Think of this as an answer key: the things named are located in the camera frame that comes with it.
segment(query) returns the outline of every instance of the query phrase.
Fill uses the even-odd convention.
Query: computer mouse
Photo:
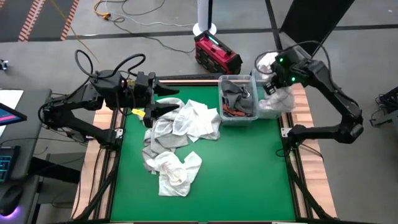
[[[12,185],[0,199],[0,215],[11,215],[19,204],[24,189],[21,184]]]

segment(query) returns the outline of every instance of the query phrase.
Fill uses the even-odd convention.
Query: white towel
[[[217,140],[220,137],[218,128],[221,117],[217,109],[208,109],[207,105],[188,100],[180,110],[173,123],[173,134],[182,136],[187,134],[191,141],[199,138]]]
[[[160,196],[187,196],[201,166],[201,158],[191,152],[182,164],[172,152],[163,152],[148,165],[159,172]]]

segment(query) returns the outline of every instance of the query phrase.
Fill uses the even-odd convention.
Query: gray cloth
[[[248,116],[253,115],[253,89],[250,85],[237,85],[229,80],[221,82],[224,103],[231,110],[241,111]]]
[[[144,148],[142,149],[142,158],[144,159],[144,167],[148,171],[153,168],[148,166],[148,159],[155,159],[163,152],[175,152],[176,148],[187,146],[189,144],[187,135],[178,136],[172,134],[173,122],[185,104],[177,98],[164,98],[159,103],[178,104],[179,108],[161,116],[155,123],[153,128],[148,129],[144,135]]]

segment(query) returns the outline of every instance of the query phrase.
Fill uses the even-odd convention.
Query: gray fabric in bin
[[[253,89],[250,85],[237,85],[229,80],[223,80],[221,91],[223,92],[224,102],[229,109],[253,115]]]

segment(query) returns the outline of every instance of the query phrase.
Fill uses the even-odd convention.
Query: hazard stripe tape
[[[70,24],[72,24],[73,17],[75,16],[75,13],[76,13],[77,5],[79,5],[79,0],[73,0],[72,7],[69,11],[68,18],[65,21],[65,25],[62,30],[61,40],[65,40],[67,38],[69,29],[70,29]]]
[[[18,36],[18,42],[28,41],[29,35],[33,30],[33,26],[36,23],[36,20],[43,8],[45,0],[34,0],[30,7],[30,10],[26,16],[26,20],[24,25],[21,28]]]
[[[0,0],[0,9],[2,8],[2,6],[4,5],[5,2],[6,2],[6,0]]]

